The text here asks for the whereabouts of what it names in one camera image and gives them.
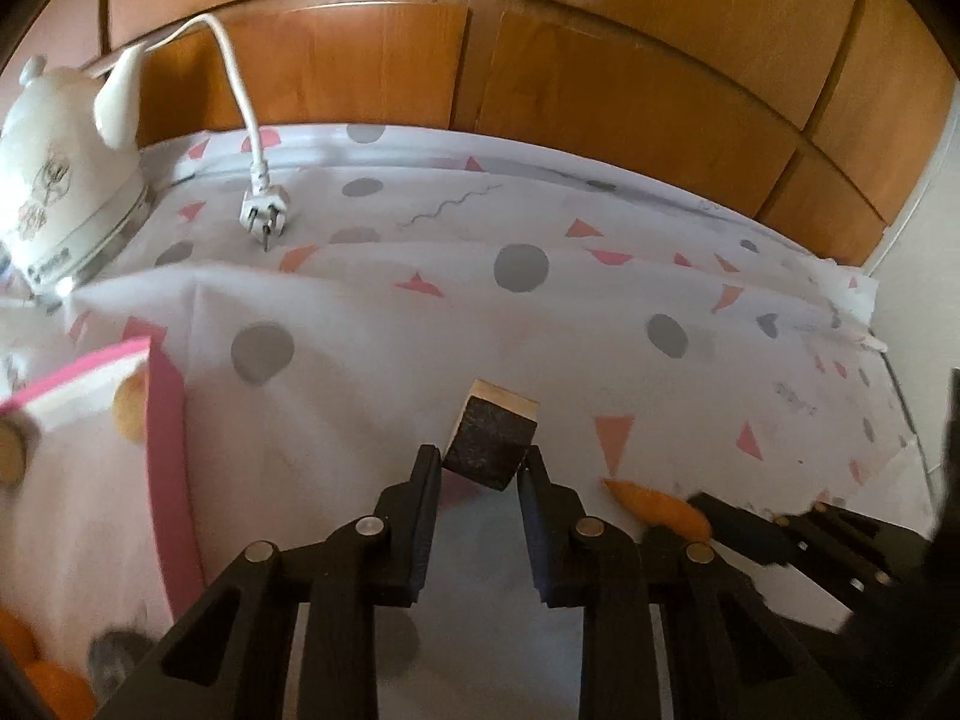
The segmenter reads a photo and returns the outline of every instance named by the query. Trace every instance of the orange carrot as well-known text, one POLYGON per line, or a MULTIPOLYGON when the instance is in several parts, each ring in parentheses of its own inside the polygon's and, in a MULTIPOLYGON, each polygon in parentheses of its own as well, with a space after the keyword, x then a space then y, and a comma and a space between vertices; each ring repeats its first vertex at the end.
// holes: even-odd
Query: orange carrot
POLYGON ((613 497, 645 525, 664 525, 689 541, 710 541, 713 531, 709 520, 688 502, 632 482, 603 481, 613 497))

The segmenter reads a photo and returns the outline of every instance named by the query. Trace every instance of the white cable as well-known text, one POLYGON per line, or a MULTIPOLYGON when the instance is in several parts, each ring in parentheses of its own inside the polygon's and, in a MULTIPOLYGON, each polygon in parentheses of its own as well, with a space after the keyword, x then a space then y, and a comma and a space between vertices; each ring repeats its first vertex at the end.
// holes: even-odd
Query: white cable
POLYGON ((154 45, 147 46, 147 52, 154 52, 169 42, 179 38, 195 23, 205 23, 213 36, 217 39, 217 45, 220 47, 220 55, 224 60, 224 69, 227 71, 227 80, 230 84, 230 90, 233 92, 233 98, 236 100, 237 107, 240 109, 240 115, 243 117, 244 127, 247 128, 250 135, 251 165, 250 178, 253 186, 253 194, 264 194, 270 187, 270 173, 267 171, 267 161, 263 158, 263 145, 260 141, 260 128, 256 122, 256 113, 253 112, 253 105, 250 102, 250 96, 247 94, 247 87, 243 83, 243 77, 240 76, 240 69, 237 66, 237 58, 233 53, 233 44, 230 42, 227 30, 220 20, 211 13, 200 13, 192 19, 187 19, 174 32, 167 35, 163 40, 154 45))

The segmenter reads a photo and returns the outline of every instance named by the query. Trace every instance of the white kettle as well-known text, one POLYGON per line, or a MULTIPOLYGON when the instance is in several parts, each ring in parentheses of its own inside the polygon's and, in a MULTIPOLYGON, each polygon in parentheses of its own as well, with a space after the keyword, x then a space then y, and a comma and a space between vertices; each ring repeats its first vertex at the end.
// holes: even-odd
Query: white kettle
POLYGON ((0 135, 0 242, 36 295, 99 271, 150 213, 136 129, 145 44, 106 83, 31 57, 0 135))

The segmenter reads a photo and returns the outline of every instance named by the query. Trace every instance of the screw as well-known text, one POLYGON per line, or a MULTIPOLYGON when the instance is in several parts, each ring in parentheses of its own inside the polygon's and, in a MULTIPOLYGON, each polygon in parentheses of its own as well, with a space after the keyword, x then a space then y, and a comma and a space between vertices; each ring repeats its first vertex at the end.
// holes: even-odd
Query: screw
POLYGON ((243 551, 243 556, 248 562, 264 562, 264 560, 270 560, 274 549, 270 541, 255 541, 243 551))
POLYGON ((577 520, 577 533, 587 538, 600 536, 603 533, 603 520, 596 517, 581 517, 577 520))
POLYGON ((690 562, 699 562, 701 565, 706 565, 713 560, 713 550, 709 544, 694 541, 692 544, 688 544, 686 557, 690 562))
POLYGON ((361 536, 376 536, 383 532, 383 520, 379 517, 361 517, 356 524, 357 533, 361 536))

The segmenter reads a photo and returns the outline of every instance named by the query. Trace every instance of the kettle lid knob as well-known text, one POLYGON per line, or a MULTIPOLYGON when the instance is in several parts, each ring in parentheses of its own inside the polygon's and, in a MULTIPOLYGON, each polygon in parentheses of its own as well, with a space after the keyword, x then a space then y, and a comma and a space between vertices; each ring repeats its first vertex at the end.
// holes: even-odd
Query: kettle lid knob
POLYGON ((42 53, 35 53, 27 60, 27 64, 20 71, 20 85, 27 86, 32 80, 38 79, 47 66, 47 57, 42 53))

